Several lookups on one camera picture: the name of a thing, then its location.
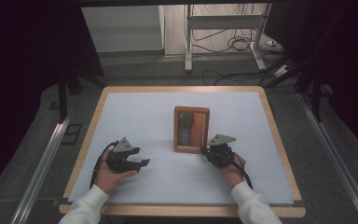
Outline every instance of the wall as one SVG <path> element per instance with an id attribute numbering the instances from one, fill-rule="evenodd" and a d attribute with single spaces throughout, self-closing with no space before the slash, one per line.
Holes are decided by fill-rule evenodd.
<path id="1" fill-rule="evenodd" d="M 97 52 L 163 49 L 158 6 L 82 11 Z"/>

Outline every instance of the black cable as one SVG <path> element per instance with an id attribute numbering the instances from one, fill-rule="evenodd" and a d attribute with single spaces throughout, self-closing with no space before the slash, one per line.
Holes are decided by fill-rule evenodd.
<path id="1" fill-rule="evenodd" d="M 248 183 L 249 188 L 253 189 L 253 185 L 252 185 L 252 181 L 251 178 L 248 176 L 248 174 L 246 174 L 245 172 L 245 167 L 243 166 L 243 164 L 241 163 L 240 157 L 234 153 L 234 155 L 238 158 L 238 160 L 240 161 L 241 166 L 239 166 L 234 160 L 231 160 L 229 158 L 227 158 L 225 155 L 218 153 L 219 156 L 221 156 L 224 160 L 229 161 L 229 163 L 231 163 L 231 165 L 233 165 L 235 168 L 237 168 L 241 174 L 243 175 L 243 177 L 245 177 L 246 183 Z"/>
<path id="2" fill-rule="evenodd" d="M 95 178 L 97 178 L 97 173 L 100 170 L 100 165 L 101 165 L 101 162 L 103 161 L 103 154 L 106 152 L 107 149 L 109 149 L 110 147 L 115 147 L 115 146 L 117 146 L 117 144 L 118 144 L 118 141 L 107 145 L 107 147 L 103 150 L 103 153 L 101 153 L 100 157 L 98 157 L 98 160 L 94 166 L 94 170 L 92 171 L 91 182 L 89 183 L 90 189 L 91 189 L 92 185 L 95 183 Z"/>

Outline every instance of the picture frame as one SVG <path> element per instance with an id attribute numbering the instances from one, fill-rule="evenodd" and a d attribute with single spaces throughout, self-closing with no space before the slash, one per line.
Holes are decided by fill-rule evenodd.
<path id="1" fill-rule="evenodd" d="M 200 153 L 200 149 L 207 145 L 209 117 L 209 108 L 176 106 L 173 119 L 174 150 Z"/>

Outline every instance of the aluminum rail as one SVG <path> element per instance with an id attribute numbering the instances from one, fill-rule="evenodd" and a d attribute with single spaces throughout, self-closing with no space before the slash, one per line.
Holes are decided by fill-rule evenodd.
<path id="1" fill-rule="evenodd" d="M 65 134 L 65 130 L 68 127 L 71 117 L 72 114 L 68 113 L 63 123 L 57 124 L 54 133 L 48 142 L 46 150 L 43 153 L 43 156 L 34 171 L 34 175 L 32 176 L 31 181 L 28 184 L 28 187 L 24 192 L 21 201 L 16 209 L 16 212 L 14 213 L 14 216 L 10 221 L 11 224 L 25 223 L 25 221 L 27 220 L 31 209 L 34 206 L 36 196 L 39 193 L 43 182 L 45 181 L 48 169 L 54 159 L 54 156 L 57 152 L 63 135 Z"/>
<path id="2" fill-rule="evenodd" d="M 312 111 L 310 110 L 311 105 L 306 93 L 298 93 L 297 96 L 300 99 L 301 104 L 303 105 L 304 110 L 307 113 L 308 118 L 312 124 L 314 131 L 318 134 L 324 149 L 326 150 L 330 161 L 333 163 L 336 171 L 338 173 L 341 182 L 343 183 L 346 191 L 351 197 L 351 200 L 358 211 L 358 185 L 354 180 L 351 172 L 348 170 L 348 167 L 345 165 L 344 161 L 341 159 L 333 141 L 330 139 L 326 129 L 324 128 L 321 122 L 313 116 Z"/>

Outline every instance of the gray floor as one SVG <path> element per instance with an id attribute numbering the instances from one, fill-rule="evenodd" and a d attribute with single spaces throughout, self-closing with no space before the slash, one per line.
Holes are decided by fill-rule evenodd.
<path id="1" fill-rule="evenodd" d="M 101 58 L 105 77 L 100 80 L 109 85 L 213 85 L 220 75 L 256 72 L 250 55 L 199 56 L 193 63 L 193 72 L 185 72 L 182 57 L 163 58 L 158 55 L 122 58 L 115 55 Z M 222 79 L 217 85 L 257 85 L 258 74 L 238 75 L 235 80 Z M 83 85 L 80 94 L 67 93 L 68 105 L 73 116 L 71 124 L 81 124 L 80 136 L 74 145 L 60 145 L 42 189 L 38 193 L 27 223 L 58 223 L 63 216 L 57 203 L 72 173 L 77 153 L 89 127 L 102 89 L 79 79 Z M 266 89 L 287 156 L 296 182 L 307 208 L 302 218 L 282 218 L 282 223 L 358 223 L 358 212 L 344 188 L 326 151 L 306 116 L 293 87 L 293 77 L 278 86 Z M 329 106 L 328 97 L 321 101 L 323 125 L 334 141 L 358 184 L 358 140 Z M 29 132 L 16 154 L 0 176 L 0 223 L 9 223 L 51 137 L 59 110 L 53 106 L 58 101 L 57 86 L 45 90 L 41 106 Z M 66 136 L 63 142 L 70 142 Z M 128 217 L 126 223 L 240 223 L 236 218 L 160 218 Z M 103 217 L 101 223 L 108 223 Z"/>

